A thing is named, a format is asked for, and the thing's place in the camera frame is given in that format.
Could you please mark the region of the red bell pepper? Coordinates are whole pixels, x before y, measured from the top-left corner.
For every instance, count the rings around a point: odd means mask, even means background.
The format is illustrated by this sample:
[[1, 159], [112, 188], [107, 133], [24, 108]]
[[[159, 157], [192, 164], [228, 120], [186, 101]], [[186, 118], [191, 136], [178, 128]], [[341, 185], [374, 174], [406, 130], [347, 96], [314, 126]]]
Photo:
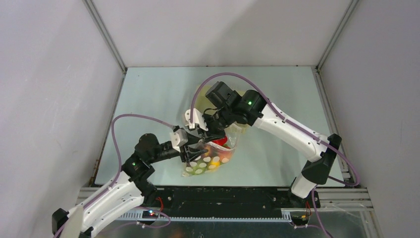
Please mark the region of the red bell pepper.
[[226, 136], [222, 139], [212, 141], [212, 143], [214, 143], [216, 145], [219, 145], [219, 146], [222, 146], [222, 147], [225, 147], [225, 148], [229, 148], [227, 142], [228, 142], [228, 138]]

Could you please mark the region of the clear zip top bag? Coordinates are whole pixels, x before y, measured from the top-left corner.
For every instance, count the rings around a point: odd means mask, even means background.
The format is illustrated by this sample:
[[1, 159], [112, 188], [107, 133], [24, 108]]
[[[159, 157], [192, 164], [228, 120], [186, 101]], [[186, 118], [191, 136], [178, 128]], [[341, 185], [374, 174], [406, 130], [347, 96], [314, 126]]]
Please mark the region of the clear zip top bag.
[[237, 148], [242, 128], [232, 125], [225, 130], [225, 133], [226, 136], [223, 139], [208, 143], [200, 142], [194, 146], [195, 149], [206, 150], [206, 152], [187, 163], [182, 176], [191, 177], [212, 173], [228, 163]]

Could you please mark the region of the orange peach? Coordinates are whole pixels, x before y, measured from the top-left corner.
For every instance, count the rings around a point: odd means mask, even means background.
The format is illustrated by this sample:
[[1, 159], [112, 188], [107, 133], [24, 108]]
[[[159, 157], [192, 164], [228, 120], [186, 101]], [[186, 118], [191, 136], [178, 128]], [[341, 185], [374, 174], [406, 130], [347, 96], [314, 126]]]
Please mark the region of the orange peach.
[[234, 150], [217, 150], [214, 159], [221, 164], [225, 164], [230, 161], [234, 154]]

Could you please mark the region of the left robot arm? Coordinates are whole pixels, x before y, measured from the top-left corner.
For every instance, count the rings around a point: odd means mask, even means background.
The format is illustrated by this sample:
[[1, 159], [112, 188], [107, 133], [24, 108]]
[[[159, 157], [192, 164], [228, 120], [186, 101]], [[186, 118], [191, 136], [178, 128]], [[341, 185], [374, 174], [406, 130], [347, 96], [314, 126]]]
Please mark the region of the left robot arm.
[[208, 152], [200, 144], [200, 139], [183, 130], [171, 133], [171, 140], [164, 143], [159, 143], [152, 133], [142, 135], [115, 178], [69, 211], [59, 208], [53, 213], [53, 236], [94, 238], [129, 210], [152, 206], [157, 199], [156, 187], [148, 182], [155, 172], [152, 164], [175, 157], [192, 162]]

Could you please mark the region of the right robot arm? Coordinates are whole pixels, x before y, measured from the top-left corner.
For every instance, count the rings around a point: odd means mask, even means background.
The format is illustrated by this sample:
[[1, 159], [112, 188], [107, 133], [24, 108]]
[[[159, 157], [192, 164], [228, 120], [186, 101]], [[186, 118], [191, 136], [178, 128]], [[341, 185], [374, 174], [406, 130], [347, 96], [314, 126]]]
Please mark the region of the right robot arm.
[[325, 136], [311, 130], [280, 110], [258, 88], [240, 95], [219, 81], [206, 92], [205, 97], [215, 107], [215, 113], [201, 113], [191, 106], [185, 117], [188, 127], [201, 129], [206, 140], [220, 139], [224, 130], [232, 124], [243, 124], [269, 132], [306, 157], [307, 161], [288, 193], [292, 206], [303, 206], [316, 186], [326, 184], [339, 154], [342, 141], [339, 135]]

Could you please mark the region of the cream perforated plastic basket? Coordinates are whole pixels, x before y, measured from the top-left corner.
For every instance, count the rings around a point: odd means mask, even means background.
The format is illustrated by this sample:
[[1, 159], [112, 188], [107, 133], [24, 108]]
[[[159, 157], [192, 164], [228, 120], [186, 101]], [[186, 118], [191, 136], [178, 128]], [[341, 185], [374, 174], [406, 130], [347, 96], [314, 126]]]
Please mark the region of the cream perforated plastic basket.
[[[212, 85], [205, 85], [201, 91], [199, 92], [196, 101], [195, 101], [195, 105], [194, 108], [196, 108], [198, 111], [200, 111], [202, 114], [206, 113], [209, 115], [213, 115], [216, 110], [212, 110], [214, 108], [216, 108], [216, 106], [214, 106], [209, 99], [207, 99], [205, 97], [206, 92], [212, 87]], [[245, 91], [238, 91], [240, 96], [243, 96], [243, 94], [245, 93]], [[243, 125], [243, 124], [238, 124], [237, 122], [234, 123], [237, 127], [241, 128], [239, 131], [241, 134], [245, 134], [246, 133], [246, 129], [249, 127], [248, 125]]]

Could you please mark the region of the small circuit board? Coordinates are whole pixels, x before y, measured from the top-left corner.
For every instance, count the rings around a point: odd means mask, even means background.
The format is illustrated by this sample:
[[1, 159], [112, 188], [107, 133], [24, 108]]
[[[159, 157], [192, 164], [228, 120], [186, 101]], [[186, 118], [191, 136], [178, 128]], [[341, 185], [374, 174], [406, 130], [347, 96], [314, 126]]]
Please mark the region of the small circuit board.
[[159, 212], [153, 210], [144, 210], [142, 213], [142, 219], [158, 219]]

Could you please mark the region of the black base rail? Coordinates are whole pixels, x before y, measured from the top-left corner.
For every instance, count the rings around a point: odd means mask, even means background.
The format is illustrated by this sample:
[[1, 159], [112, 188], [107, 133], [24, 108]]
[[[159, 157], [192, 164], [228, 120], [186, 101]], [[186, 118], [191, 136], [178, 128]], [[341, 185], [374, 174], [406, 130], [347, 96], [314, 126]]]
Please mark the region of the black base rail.
[[158, 186], [144, 206], [171, 218], [271, 219], [286, 209], [320, 208], [318, 193], [306, 198], [283, 187]]

